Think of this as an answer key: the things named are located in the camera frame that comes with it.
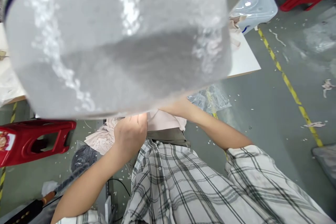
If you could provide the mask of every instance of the plastic bag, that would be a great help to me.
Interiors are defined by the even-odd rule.
[[[201,95],[200,93],[195,93],[195,94],[192,94],[192,95],[188,96],[188,100],[192,104],[194,104],[197,107],[199,107],[200,109],[204,110],[206,98],[203,95]]]
[[[89,166],[93,165],[97,161],[97,152],[82,141],[77,141],[77,151],[73,155],[70,170],[74,172],[80,167],[83,167],[86,163]]]
[[[209,114],[232,106],[218,84],[212,84],[206,89],[188,96],[188,100]]]

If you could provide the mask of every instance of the clear plastic container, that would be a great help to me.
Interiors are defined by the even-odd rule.
[[[243,34],[246,34],[258,24],[270,21],[277,12],[278,7],[274,0],[240,0],[231,16],[246,16],[238,24]]]

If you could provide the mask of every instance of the clear plastic bag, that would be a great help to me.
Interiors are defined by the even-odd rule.
[[[231,107],[230,101],[225,97],[219,84],[212,84],[198,93],[188,96],[188,100],[209,114]]]
[[[192,94],[192,95],[188,96],[188,100],[192,104],[194,104],[197,107],[199,107],[200,109],[204,110],[206,98],[203,95],[201,95],[200,93],[195,93],[195,94]]]

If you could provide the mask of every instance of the pink garment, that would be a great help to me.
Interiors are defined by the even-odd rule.
[[[120,120],[121,118],[108,118],[105,125],[101,126],[95,133],[87,136],[84,142],[101,155],[105,155],[114,144],[114,128]],[[156,110],[147,113],[147,123],[147,131],[169,128],[180,128],[180,130],[184,131],[187,120],[182,117],[172,116],[161,110]]]
[[[182,117],[175,117],[171,114],[156,110],[147,113],[147,131],[165,130],[168,128],[180,128],[186,130],[187,120]]]

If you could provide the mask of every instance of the yellow tape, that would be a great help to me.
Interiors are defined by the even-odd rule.
[[[308,116],[308,114],[307,114],[305,108],[302,106],[302,103],[301,103],[301,101],[300,101],[300,99],[299,99],[297,93],[295,92],[295,90],[294,90],[294,88],[293,88],[291,82],[289,81],[287,75],[283,72],[280,63],[279,63],[278,60],[276,59],[276,56],[275,56],[274,52],[273,52],[272,49],[270,48],[270,45],[269,45],[267,39],[265,38],[265,36],[264,36],[264,34],[263,34],[263,32],[261,31],[260,28],[258,28],[258,33],[259,33],[261,39],[263,40],[263,42],[264,42],[264,44],[265,44],[265,46],[266,46],[266,48],[267,48],[267,50],[268,50],[268,52],[269,52],[269,54],[270,54],[272,60],[274,61],[275,66],[276,66],[277,69],[281,72],[283,81],[285,82],[286,86],[288,87],[289,92],[290,92],[291,95],[293,96],[294,101],[296,102],[296,104],[299,105],[299,110],[300,110],[300,112],[301,112],[301,115],[302,115],[303,118],[306,120],[306,123],[307,123],[307,124],[312,123],[311,120],[309,119],[309,116]],[[322,146],[323,146],[323,143],[322,143],[321,139],[319,138],[319,136],[318,136],[318,134],[317,134],[315,128],[314,128],[314,127],[308,127],[308,129],[309,129],[310,132],[312,133],[312,135],[313,135],[313,137],[314,137],[314,139],[315,139],[315,142],[316,142],[317,146],[318,146],[318,147],[322,147]]]
[[[206,89],[206,96],[208,98],[208,102],[211,104],[211,109],[212,109],[212,116],[215,117],[216,119],[218,119],[218,116],[217,116],[217,111],[215,109],[215,106],[214,106],[214,103],[212,102],[212,98],[211,98],[211,94],[209,92],[209,88]],[[226,160],[228,159],[228,155],[226,154],[226,151],[224,151],[225,153],[225,157],[226,157]]]
[[[17,107],[18,103],[14,103],[13,105],[13,112],[12,112],[12,116],[10,117],[10,123],[13,123],[15,120],[15,113],[16,113],[16,107]],[[4,181],[5,181],[5,177],[6,177],[6,167],[3,167],[1,169],[1,178],[0,178],[0,203],[1,203],[1,198],[2,198],[2,191],[4,189]]]

